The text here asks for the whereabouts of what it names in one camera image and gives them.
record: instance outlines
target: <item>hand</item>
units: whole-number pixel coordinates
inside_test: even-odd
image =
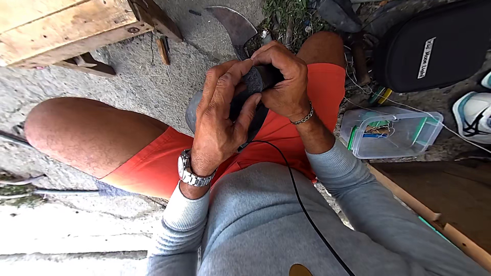
[[[285,79],[262,92],[264,105],[292,122],[305,118],[310,112],[305,62],[277,41],[261,47],[251,59],[253,65],[272,64]]]
[[[261,94],[249,97],[235,123],[228,116],[236,86],[251,67],[250,59],[231,60],[206,73],[203,97],[196,109],[196,131],[191,149],[191,169],[195,174],[212,174],[247,140],[247,130]]]

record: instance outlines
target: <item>metal blade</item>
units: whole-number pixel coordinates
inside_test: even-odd
[[[232,45],[243,46],[249,39],[257,34],[254,25],[242,14],[224,6],[210,6],[205,8],[225,27],[232,41]]]

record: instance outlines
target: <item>man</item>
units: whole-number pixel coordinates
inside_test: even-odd
[[[269,63],[285,81],[252,95],[231,122],[241,76]],[[320,32],[297,56],[272,42],[251,59],[210,69],[194,139],[82,99],[40,104],[26,134],[39,150],[117,187],[161,196],[173,190],[148,252],[149,275],[488,275],[400,205],[332,135],[344,74],[341,39]],[[281,154],[259,142],[235,153],[259,101],[270,113],[256,139],[285,155],[307,213],[340,260],[302,211]],[[315,177],[356,231],[312,186]]]

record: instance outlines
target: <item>grey sweatshirt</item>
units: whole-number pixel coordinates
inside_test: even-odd
[[[307,155],[355,231],[294,171],[302,202],[356,276],[490,275],[397,202],[339,141]],[[223,176],[200,199],[187,199],[178,186],[148,251],[147,273],[286,276],[297,263],[313,276],[347,275],[303,213],[288,168],[259,163]]]

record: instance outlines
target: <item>silver chain bracelet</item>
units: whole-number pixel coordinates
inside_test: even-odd
[[[303,118],[300,121],[296,121],[296,122],[290,121],[292,124],[299,125],[301,123],[305,123],[308,119],[310,119],[310,117],[312,117],[312,115],[314,115],[314,108],[312,107],[312,103],[310,101],[308,103],[310,104],[310,112],[309,112],[309,114],[307,116],[305,116],[305,118]]]

